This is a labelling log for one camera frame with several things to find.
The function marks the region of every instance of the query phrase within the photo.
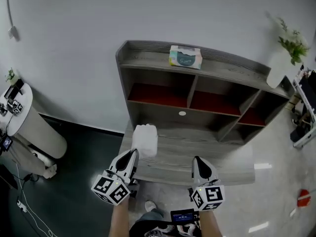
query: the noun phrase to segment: tissue box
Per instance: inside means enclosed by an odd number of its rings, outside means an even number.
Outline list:
[[[199,48],[172,45],[169,63],[173,66],[201,69],[202,56]]]

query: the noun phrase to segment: black floor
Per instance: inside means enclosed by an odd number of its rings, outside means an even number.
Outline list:
[[[108,236],[112,206],[102,202],[90,188],[96,175],[102,174],[118,154],[122,137],[82,126],[59,124],[51,120],[48,122],[67,140],[68,149],[57,162],[56,176],[48,180],[40,177],[36,183],[28,181],[25,184],[24,192],[30,207],[58,237]],[[3,158],[1,161],[11,173],[17,175],[16,165],[12,161]],[[20,178],[26,174],[20,171]],[[8,193],[8,228],[12,236],[35,237],[37,234],[16,204],[21,190],[18,186],[18,191],[12,189]],[[30,215],[26,215],[36,228]],[[42,237],[46,236],[40,230],[38,233]]]

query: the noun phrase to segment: baseboard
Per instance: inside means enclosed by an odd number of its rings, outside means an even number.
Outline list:
[[[92,131],[106,133],[106,134],[115,135],[115,136],[119,136],[119,137],[124,136],[124,132],[122,132],[122,131],[103,129],[100,127],[95,127],[95,126],[86,125],[86,124],[82,124],[82,123],[74,123],[74,122],[71,122],[68,120],[56,118],[56,117],[53,117],[51,115],[47,115],[47,114],[43,114],[43,113],[39,113],[39,115],[41,115],[44,119],[50,119],[52,121],[59,122],[59,123],[64,123],[64,124],[68,124],[68,125],[75,125],[75,126],[84,126],[85,129],[90,129]]]

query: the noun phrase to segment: potted plant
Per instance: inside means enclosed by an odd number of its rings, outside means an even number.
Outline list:
[[[11,85],[15,85],[18,80],[19,77],[14,73],[13,69],[11,68],[8,71],[8,75],[5,76],[5,81],[9,81]]]
[[[279,48],[269,62],[271,68],[267,84],[276,88],[284,78],[286,71],[293,67],[297,70],[302,66],[302,57],[307,56],[309,47],[305,38],[298,30],[290,30],[282,18],[277,19],[279,25]]]

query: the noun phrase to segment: red shelf surface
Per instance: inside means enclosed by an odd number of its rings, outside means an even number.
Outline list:
[[[190,109],[240,116],[239,107],[224,95],[195,91]]]
[[[128,100],[182,108],[187,107],[187,96],[182,90],[142,83],[135,83],[133,85]]]
[[[238,121],[240,124],[249,124],[256,126],[266,126],[265,121],[259,116],[254,108],[249,108],[247,112]]]

